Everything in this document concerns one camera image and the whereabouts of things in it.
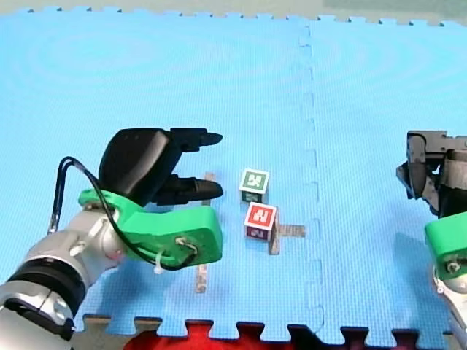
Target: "wooden block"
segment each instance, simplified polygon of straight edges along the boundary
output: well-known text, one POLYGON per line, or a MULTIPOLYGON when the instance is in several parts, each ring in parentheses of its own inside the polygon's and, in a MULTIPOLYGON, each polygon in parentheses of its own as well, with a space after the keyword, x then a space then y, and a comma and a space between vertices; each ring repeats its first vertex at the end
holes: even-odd
POLYGON ((251 202, 244 222, 247 236, 270 241, 271 234, 275 229, 276 212, 275 206, 251 202))
POLYGON ((268 252, 269 255, 279 255, 280 253, 280 221, 279 221, 279 208, 276 210, 276 219, 271 232, 271 240, 269 241, 268 252))
POLYGON ((242 201, 263 203, 268 189, 269 173, 267 171, 244 169, 240 181, 242 201))

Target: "red surface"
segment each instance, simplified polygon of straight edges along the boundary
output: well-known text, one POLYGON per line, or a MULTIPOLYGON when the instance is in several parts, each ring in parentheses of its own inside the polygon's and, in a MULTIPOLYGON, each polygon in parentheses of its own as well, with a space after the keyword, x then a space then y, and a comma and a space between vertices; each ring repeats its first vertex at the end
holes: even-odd
MULTIPOLYGON (((365 330, 343 330, 344 345, 328 346, 321 343, 308 330, 290 329, 291 343, 264 343, 260 341, 262 327, 239 326, 237 341, 216 341, 208 337, 211 324, 187 324, 187 338, 160 338, 153 332, 144 332, 130 341, 124 350, 366 350, 365 330)), ((415 350, 417 333, 395 334, 397 346, 391 350, 415 350)))
POLYGON ((188 338, 160 338, 152 332, 142 333, 127 344, 124 350, 293 350, 290 343, 264 343, 259 341, 261 329, 239 329, 237 341, 209 339, 210 324, 189 324, 188 338))

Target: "screw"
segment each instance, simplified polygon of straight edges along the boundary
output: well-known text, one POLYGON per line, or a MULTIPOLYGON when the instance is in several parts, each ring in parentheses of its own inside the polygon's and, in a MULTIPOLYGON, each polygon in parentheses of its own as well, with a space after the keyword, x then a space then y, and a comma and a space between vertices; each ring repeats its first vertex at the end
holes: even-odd
POLYGON ((450 273, 456 273, 460 270, 460 265, 457 261, 452 261, 450 263, 447 264, 447 270, 450 272, 450 273))

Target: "red letter block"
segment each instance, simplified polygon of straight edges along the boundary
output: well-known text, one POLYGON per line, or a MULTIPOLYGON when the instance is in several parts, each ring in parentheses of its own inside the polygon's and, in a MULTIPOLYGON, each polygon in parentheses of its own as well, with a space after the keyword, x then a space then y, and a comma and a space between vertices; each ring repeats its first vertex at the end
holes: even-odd
POLYGON ((247 237, 269 241, 272 231, 275 230, 276 212, 275 206, 251 202, 244 223, 247 237))

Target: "toy block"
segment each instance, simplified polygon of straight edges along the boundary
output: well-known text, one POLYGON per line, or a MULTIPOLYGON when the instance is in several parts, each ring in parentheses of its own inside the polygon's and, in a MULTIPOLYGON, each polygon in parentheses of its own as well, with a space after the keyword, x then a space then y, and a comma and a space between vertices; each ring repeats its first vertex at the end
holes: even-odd
POLYGON ((247 237, 270 241, 276 229, 276 213, 275 206, 250 202, 244 222, 247 237))
POLYGON ((264 203, 268 189, 269 173, 261 170, 245 169, 240 182, 242 201, 264 203))

